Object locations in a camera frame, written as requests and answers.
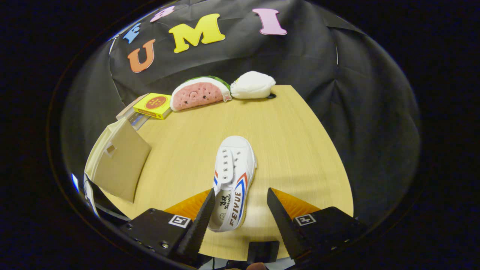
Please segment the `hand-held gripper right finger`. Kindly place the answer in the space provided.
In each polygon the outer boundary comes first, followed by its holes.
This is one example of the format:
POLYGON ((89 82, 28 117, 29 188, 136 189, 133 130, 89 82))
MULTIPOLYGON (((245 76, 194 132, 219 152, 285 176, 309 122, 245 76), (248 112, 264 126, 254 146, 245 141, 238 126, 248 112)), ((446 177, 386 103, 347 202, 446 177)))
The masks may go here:
POLYGON ((289 257, 308 263, 360 238, 367 226, 337 207, 320 209, 278 189, 269 188, 267 205, 289 257))

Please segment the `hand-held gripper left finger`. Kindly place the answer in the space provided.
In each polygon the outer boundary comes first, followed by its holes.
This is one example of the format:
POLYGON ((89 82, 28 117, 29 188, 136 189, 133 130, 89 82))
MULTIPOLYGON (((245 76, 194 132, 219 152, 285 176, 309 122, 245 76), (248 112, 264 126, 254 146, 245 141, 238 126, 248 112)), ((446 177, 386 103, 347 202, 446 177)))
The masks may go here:
POLYGON ((200 247, 214 206, 214 189, 208 189, 176 204, 173 210, 149 208, 119 229, 127 239, 154 257, 198 265, 200 247))

